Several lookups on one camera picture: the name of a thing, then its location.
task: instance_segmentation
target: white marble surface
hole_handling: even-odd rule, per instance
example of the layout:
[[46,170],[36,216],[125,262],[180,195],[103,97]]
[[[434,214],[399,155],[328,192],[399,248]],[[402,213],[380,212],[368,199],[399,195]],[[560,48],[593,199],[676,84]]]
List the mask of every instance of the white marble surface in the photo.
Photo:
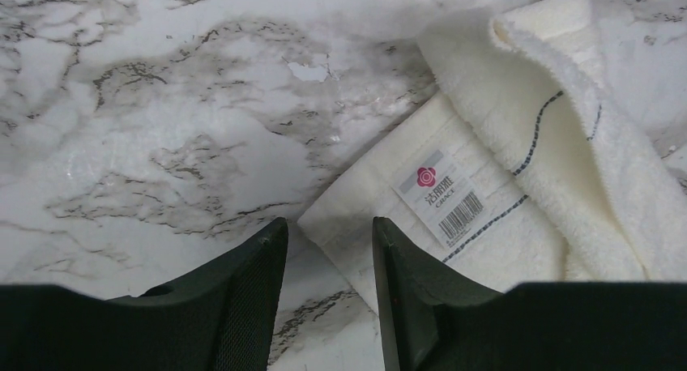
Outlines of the white marble surface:
[[[0,0],[0,279],[138,295],[295,220],[435,91],[435,16],[535,0]],[[687,0],[595,0],[608,81],[687,141]],[[383,369],[376,318],[294,230],[273,370]]]

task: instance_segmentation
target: dark green object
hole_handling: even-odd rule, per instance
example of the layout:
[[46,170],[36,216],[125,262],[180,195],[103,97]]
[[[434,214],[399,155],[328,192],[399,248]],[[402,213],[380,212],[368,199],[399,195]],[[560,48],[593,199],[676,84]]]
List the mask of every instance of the dark green object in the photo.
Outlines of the dark green object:
[[0,286],[0,369],[263,371],[287,245],[286,221],[277,219],[136,298]]
[[386,371],[687,369],[687,285],[494,292],[373,223]]

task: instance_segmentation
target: white towel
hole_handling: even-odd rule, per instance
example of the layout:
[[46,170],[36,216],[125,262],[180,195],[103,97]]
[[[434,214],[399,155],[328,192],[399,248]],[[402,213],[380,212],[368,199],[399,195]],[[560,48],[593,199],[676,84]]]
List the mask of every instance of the white towel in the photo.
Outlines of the white towel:
[[687,279],[680,186],[594,70],[530,31],[468,11],[418,41],[457,112],[561,230],[577,264],[602,280]]
[[[440,244],[393,189],[437,149],[460,165],[484,205],[483,220],[451,249]],[[376,313],[374,216],[391,218],[432,256],[498,291],[522,281],[563,278],[561,234],[441,93],[363,155],[298,220]]]

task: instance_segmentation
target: product label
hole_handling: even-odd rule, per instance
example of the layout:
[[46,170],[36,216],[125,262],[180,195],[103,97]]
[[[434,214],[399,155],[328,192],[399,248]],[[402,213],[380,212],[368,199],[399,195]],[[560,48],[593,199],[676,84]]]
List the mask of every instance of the product label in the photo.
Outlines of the product label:
[[485,216],[484,200],[475,185],[453,158],[440,150],[403,170],[394,190],[448,249]]

